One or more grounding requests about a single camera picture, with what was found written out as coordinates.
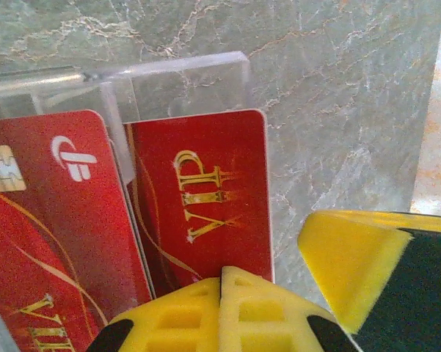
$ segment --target card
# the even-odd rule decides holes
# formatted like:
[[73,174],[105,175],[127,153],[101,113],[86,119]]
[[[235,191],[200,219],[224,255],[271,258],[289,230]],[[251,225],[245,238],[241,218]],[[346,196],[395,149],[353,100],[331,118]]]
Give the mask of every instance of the card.
[[265,118],[256,110],[125,126],[128,185],[157,296],[234,265],[272,280]]
[[85,351],[150,300],[103,120],[0,120],[0,314],[23,349]]

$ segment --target vip card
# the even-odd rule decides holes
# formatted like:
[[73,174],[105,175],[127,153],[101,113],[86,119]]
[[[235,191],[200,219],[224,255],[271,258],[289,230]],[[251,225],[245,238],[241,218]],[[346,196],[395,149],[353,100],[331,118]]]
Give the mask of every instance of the vip card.
[[272,280],[265,119],[256,110],[126,125],[128,189],[157,296],[235,265]]
[[150,300],[103,120],[0,120],[0,314],[18,346],[85,351]]

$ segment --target yellow foam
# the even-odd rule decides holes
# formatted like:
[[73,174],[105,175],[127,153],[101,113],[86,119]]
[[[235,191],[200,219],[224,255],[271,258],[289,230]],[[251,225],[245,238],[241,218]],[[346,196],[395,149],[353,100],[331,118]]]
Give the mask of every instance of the yellow foam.
[[120,352],[217,352],[219,279],[204,279],[118,315],[134,327]]
[[322,352],[307,316],[325,309],[235,267],[222,270],[219,352]]
[[358,332],[411,241],[398,227],[423,224],[441,230],[441,222],[407,214],[322,210],[308,216],[299,249],[344,330]]

